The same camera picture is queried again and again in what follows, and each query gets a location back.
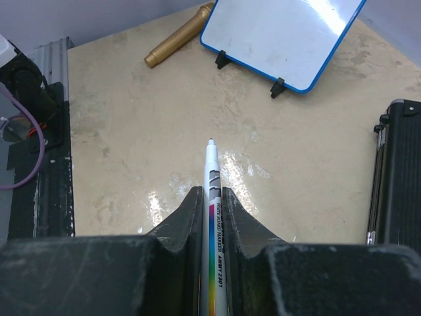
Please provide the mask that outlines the blue framed whiteboard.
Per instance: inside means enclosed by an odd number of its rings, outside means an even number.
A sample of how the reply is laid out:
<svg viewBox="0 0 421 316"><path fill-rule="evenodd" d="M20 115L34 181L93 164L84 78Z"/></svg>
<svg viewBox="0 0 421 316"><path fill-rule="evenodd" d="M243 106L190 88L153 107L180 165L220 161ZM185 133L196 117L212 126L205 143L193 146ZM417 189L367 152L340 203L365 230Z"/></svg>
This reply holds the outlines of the blue framed whiteboard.
<svg viewBox="0 0 421 316"><path fill-rule="evenodd" d="M217 1L201 44L307 93L323 73L364 1Z"/></svg>

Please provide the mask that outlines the white whiteboard marker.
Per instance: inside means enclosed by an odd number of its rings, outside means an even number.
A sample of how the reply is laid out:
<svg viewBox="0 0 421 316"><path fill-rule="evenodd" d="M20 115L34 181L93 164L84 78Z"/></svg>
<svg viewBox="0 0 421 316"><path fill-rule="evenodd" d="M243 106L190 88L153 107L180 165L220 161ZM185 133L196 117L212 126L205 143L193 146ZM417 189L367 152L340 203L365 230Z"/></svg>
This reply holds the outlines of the white whiteboard marker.
<svg viewBox="0 0 421 316"><path fill-rule="evenodd" d="M205 151L201 258L201 315L227 315L227 286L222 218L222 187L215 141Z"/></svg>

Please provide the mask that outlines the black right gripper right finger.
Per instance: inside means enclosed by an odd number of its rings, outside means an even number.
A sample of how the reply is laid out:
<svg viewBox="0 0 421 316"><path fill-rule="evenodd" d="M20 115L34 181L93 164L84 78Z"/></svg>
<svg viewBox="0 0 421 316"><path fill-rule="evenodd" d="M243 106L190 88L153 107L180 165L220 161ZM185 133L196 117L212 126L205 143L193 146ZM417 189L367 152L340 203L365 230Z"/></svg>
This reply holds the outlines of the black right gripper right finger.
<svg viewBox="0 0 421 316"><path fill-rule="evenodd" d="M420 256L395 245L288 243L224 188L231 315L419 315Z"/></svg>

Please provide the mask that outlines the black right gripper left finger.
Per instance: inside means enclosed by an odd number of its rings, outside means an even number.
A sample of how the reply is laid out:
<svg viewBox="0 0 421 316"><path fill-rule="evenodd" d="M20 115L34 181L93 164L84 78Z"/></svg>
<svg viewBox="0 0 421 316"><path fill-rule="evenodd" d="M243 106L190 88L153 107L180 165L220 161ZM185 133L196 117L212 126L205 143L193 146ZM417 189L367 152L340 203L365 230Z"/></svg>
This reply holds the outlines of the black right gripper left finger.
<svg viewBox="0 0 421 316"><path fill-rule="evenodd" d="M2 315L196 315L203 190L144 235L21 239L1 248Z"/></svg>

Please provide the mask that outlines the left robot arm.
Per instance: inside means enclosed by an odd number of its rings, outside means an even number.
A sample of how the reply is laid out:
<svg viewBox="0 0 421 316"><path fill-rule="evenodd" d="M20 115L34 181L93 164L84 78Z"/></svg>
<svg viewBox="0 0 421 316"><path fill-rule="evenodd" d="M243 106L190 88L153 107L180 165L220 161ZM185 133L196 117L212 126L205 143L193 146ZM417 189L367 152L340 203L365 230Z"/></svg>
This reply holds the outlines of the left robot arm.
<svg viewBox="0 0 421 316"><path fill-rule="evenodd" d="M16 45L1 37L1 83L45 127L59 110L55 92L38 66Z"/></svg>

